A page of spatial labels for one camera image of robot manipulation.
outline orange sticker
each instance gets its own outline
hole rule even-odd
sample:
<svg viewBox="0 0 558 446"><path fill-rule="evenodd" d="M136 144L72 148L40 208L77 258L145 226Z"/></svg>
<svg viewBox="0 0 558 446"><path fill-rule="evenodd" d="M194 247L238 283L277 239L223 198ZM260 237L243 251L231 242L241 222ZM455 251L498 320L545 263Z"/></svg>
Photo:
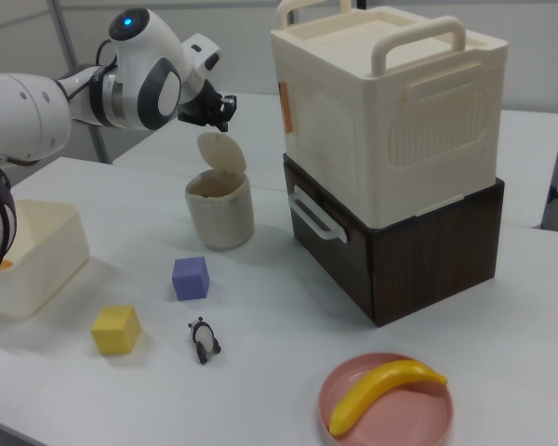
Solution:
<svg viewBox="0 0 558 446"><path fill-rule="evenodd" d="M0 264L0 270L2 269L7 269L12 267L13 263L10 260L2 260L2 263Z"/></svg>
<svg viewBox="0 0 558 446"><path fill-rule="evenodd" d="M283 124L286 133L290 134L294 130L291 125L291 111L289 109L289 98L287 97L287 82L279 83L279 97L281 98L281 110L283 111Z"/></svg>

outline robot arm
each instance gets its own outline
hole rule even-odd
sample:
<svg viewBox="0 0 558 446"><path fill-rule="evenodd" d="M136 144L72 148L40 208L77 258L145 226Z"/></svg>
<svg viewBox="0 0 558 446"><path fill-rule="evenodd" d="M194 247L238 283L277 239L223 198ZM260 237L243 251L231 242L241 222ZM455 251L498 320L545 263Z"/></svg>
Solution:
<svg viewBox="0 0 558 446"><path fill-rule="evenodd" d="M227 131L235 97L222 98L207 77L219 47L201 34L184 43L147 9L129 9L114 19L110 38L116 62L86 67L59 80L70 97L73 119L94 125L156 130L174 116Z"/></svg>
<svg viewBox="0 0 558 446"><path fill-rule="evenodd" d="M86 65L59 80L0 74L0 160L33 164L59 151L72 120L156 130L176 116L227 131L236 98L207 80L219 47L201 34L181 43L148 9L129 9L109 30L116 58ZM16 232L10 185L0 169L0 262Z"/></svg>

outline toy banana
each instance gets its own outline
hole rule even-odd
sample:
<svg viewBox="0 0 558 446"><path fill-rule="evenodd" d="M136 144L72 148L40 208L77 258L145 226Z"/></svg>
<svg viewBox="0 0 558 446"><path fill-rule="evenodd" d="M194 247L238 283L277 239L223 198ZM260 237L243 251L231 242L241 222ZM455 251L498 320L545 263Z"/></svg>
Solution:
<svg viewBox="0 0 558 446"><path fill-rule="evenodd" d="M371 370L335 406L328 431L333 437L345 434L378 397L394 387L418 381L434 381L446 385L445 376L418 361L392 361Z"/></svg>

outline box lid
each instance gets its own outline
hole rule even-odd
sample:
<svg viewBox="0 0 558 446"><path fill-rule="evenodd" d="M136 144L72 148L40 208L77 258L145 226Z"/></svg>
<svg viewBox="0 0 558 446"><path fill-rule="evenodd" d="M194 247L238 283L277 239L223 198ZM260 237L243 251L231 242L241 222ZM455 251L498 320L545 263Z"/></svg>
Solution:
<svg viewBox="0 0 558 446"><path fill-rule="evenodd" d="M467 32L456 18L429 20L392 7L355 9L272 34L361 78L445 54L506 46L493 37Z"/></svg>
<svg viewBox="0 0 558 446"><path fill-rule="evenodd" d="M197 144L206 163L215 170L234 175L246 171L246 159L240 146L227 135L203 133L198 136Z"/></svg>

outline toy block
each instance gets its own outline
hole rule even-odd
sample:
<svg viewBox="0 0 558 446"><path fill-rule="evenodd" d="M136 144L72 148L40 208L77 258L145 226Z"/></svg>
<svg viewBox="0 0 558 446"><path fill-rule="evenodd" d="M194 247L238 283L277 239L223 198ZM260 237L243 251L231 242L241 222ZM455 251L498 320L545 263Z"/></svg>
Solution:
<svg viewBox="0 0 558 446"><path fill-rule="evenodd" d="M104 307L91 327L102 355L130 353L140 334L140 322L132 305Z"/></svg>
<svg viewBox="0 0 558 446"><path fill-rule="evenodd" d="M180 258L171 276L178 300L204 299L208 293L208 271L204 257Z"/></svg>

